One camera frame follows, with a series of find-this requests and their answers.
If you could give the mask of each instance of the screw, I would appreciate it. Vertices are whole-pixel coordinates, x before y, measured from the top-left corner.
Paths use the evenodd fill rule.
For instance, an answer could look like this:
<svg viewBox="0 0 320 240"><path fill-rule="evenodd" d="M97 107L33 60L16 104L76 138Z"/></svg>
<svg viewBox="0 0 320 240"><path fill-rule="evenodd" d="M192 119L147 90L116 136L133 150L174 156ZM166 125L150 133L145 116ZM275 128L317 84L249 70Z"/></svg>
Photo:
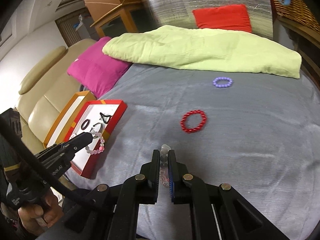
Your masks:
<svg viewBox="0 0 320 240"><path fill-rule="evenodd" d="M108 188L108 185L106 184L100 184L98 187L97 187L97 190L102 192L102 191L106 191Z"/></svg>
<svg viewBox="0 0 320 240"><path fill-rule="evenodd" d="M136 180L144 180L146 178L146 176L144 176L143 174L137 174L136 176L135 176L135 179Z"/></svg>
<svg viewBox="0 0 320 240"><path fill-rule="evenodd" d="M221 184L221 188L223 189L223 190L231 190L231 185L230 184L228 184L228 183L222 183Z"/></svg>
<svg viewBox="0 0 320 240"><path fill-rule="evenodd" d="M187 173L187 174L184 174L184 175L183 175L183 178L184 178L185 180L192 180L192 179L193 179L193 176L192 176L191 174Z"/></svg>

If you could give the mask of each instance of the black sleeve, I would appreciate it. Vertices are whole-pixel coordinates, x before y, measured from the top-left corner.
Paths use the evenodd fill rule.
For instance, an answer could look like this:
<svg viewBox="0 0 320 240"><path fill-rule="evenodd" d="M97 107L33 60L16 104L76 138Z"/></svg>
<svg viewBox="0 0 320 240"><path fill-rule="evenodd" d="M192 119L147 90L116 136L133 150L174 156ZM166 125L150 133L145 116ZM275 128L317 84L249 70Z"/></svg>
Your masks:
<svg viewBox="0 0 320 240"><path fill-rule="evenodd" d="M16 231L17 236L21 239L21 240L35 240L37 238L37 236L29 233L22 225L21 223L21 219L19 218L19 222L18 222L18 229Z"/></svg>

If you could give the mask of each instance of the yellow-green blanket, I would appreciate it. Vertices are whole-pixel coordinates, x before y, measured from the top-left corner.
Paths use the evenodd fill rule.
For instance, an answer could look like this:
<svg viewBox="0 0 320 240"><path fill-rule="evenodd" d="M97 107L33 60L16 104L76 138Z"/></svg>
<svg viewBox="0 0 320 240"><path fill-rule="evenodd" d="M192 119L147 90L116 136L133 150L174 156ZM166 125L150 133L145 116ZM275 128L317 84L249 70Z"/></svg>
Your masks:
<svg viewBox="0 0 320 240"><path fill-rule="evenodd" d="M243 31L165 25L151 32L122 34L109 41L102 52L128 62L176 69L300 77L299 53Z"/></svg>

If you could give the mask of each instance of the human hand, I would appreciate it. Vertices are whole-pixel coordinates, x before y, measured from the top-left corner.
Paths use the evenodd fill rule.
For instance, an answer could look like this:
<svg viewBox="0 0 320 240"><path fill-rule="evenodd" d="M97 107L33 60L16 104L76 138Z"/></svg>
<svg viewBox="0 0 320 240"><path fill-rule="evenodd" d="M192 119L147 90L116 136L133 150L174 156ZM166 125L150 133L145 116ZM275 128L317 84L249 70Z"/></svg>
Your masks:
<svg viewBox="0 0 320 240"><path fill-rule="evenodd" d="M23 227L35 236L39 236L44 232L35 218L44 214L44 220L50 228L63 216L62 208L58 205L58 198L52 193L51 189L49 189L44 196L44 200L51 207L45 214L41 206L31 203L28 203L18 210Z"/></svg>

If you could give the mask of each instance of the red pillow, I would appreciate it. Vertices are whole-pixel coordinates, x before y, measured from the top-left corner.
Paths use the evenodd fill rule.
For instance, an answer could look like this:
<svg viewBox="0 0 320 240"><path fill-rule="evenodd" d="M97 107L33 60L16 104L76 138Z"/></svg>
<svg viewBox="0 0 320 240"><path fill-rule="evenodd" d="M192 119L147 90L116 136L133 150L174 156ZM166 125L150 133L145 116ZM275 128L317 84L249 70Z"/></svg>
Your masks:
<svg viewBox="0 0 320 240"><path fill-rule="evenodd" d="M192 13L200 29L223 29L252 33L250 18L244 4L196 9Z"/></svg>

